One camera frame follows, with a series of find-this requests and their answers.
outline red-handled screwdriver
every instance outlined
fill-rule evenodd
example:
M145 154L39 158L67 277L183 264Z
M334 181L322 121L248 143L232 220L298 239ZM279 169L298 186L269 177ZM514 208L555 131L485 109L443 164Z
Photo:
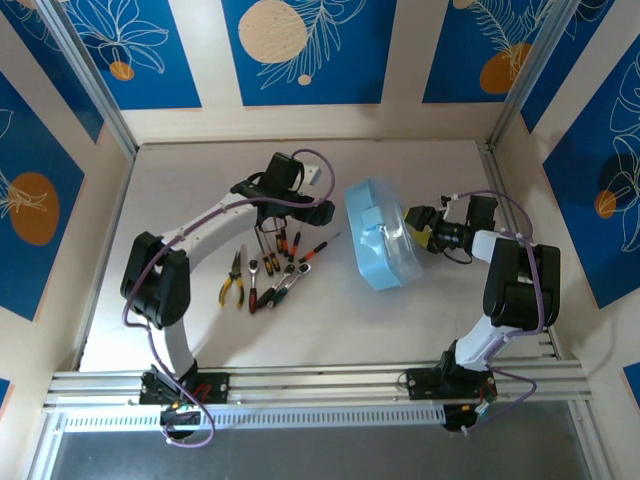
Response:
M309 259L311 257L313 257L316 253L318 253L320 250L322 250L324 247L326 247L329 242L331 240L333 240L334 238L336 238L338 235L340 235L341 232L336 233L333 237L331 237L329 240L325 240L324 242L322 242L320 245L318 245L316 248L314 248L313 250L311 250L309 253L307 253L304 257L302 257L300 260L298 260L300 263L307 263L307 261L309 261Z
M251 273L251 289L249 290L249 312L256 313L258 303L258 291L256 290L256 274L260 270L260 264L257 260L249 262L249 273Z

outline orange circle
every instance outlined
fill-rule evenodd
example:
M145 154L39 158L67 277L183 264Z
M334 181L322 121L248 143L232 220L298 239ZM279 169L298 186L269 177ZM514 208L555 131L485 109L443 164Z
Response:
M121 62L120 60L116 60L109 66L109 71L111 75L116 77L118 80L122 80L123 82L128 82L133 78L134 71L131 68L131 65L128 63Z
M609 190L603 190L596 197L596 213L600 217L611 218L616 213L616 196Z
M49 243L60 218L58 194L49 179L33 172L18 175L11 183L9 199L14 202L9 211L11 225L18 236L31 245Z
M509 93L530 50L530 44L519 43L491 57L480 73L482 90L495 95Z

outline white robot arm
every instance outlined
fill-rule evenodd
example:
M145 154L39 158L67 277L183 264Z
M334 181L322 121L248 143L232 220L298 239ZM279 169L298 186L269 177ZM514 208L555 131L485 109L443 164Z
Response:
M315 184L318 172L315 166L305 166L292 157L276 153L265 172L256 173L233 186L221 202L189 222L188 225L194 225L212 212L222 210L219 215L190 231L189 235L183 234L187 227L180 227L161 236L145 232L135 239L120 292L129 298L136 283L139 284L132 310L155 327L154 339L155 343L162 345L158 350L163 363L177 378L197 371L197 363L187 343L183 318L191 301L191 272L225 242L260 226L267 218L291 216L315 226L329 223L335 210L332 202L325 200L315 207L303 207L302 204L310 204L314 199L298 193L300 186ZM253 198L277 199L289 202L289 205L256 201L227 208L240 200ZM141 274L151 259L167 247L165 242L176 237L182 238L141 280Z
M444 206L449 201L443 197ZM516 336L551 326L560 309L560 251L547 245L526 247L517 237L494 232L496 206L493 198L472 195L464 224L448 222L441 209L426 206L411 208L405 217L423 232L419 243L428 251L446 254L460 248L471 259L489 263L480 320L453 342L436 367L405 372L413 400L483 399L479 409L451 406L454 413L445 424L449 430L475 424L477 410L497 395L491 370L495 355Z

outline screwdriver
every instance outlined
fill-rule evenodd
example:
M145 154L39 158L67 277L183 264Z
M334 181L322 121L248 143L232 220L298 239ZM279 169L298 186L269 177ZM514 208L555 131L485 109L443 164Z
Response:
M278 250L278 253L282 253L284 252L284 250L282 249L282 237L280 236L280 230L278 228L276 217L273 217L273 226L275 227L276 232L276 250Z
M280 238L282 238L282 253L286 258L289 256L289 245L287 244L287 229L285 227L280 229Z
M302 222L300 222L300 227L296 232L296 236L293 238L293 245L291 245L291 251L289 252L289 263L293 263L296 252L298 251L298 243L300 243L300 232L302 231Z
M262 246L262 240L260 240L260 233L258 233L258 227L255 227L256 237L258 238L258 243L260 244L260 250L262 250L262 260L264 261L264 268L267 269L267 273L270 277L273 277L273 266L271 265L271 261L269 260L269 255L264 251L264 247Z
M273 249L271 248L271 245L269 245L269 240L267 239L267 234L262 232L262 235L264 236L264 243L267 244L267 250L269 251L269 257L271 258L271 264L273 265L273 269L276 272L280 271L280 262L278 261L278 257L276 257L276 254L273 253Z
M311 250L309 253L307 253L304 257L302 257L300 260L298 260L300 263L307 263L307 261L313 257L316 253L318 253L320 250L322 250L324 247L326 247L329 242L331 240L333 240L334 238L336 238L338 235L340 235L341 232L336 233L333 237L331 237L329 240L325 240L324 242L322 242L320 245L318 245L316 248L314 248L313 250Z

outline pliers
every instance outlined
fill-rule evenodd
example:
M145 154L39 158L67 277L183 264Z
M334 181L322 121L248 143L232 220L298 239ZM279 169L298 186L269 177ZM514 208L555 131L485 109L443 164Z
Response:
M240 290L240 299L238 300L238 308L242 308L244 302L244 286L242 285L242 270L240 269L240 252L236 253L233 257L233 263L231 264L231 271L229 272L229 278L224 282L220 289L220 295L218 295L218 303L221 307L224 307L224 297L227 294L227 290L231 287L231 284L235 280Z

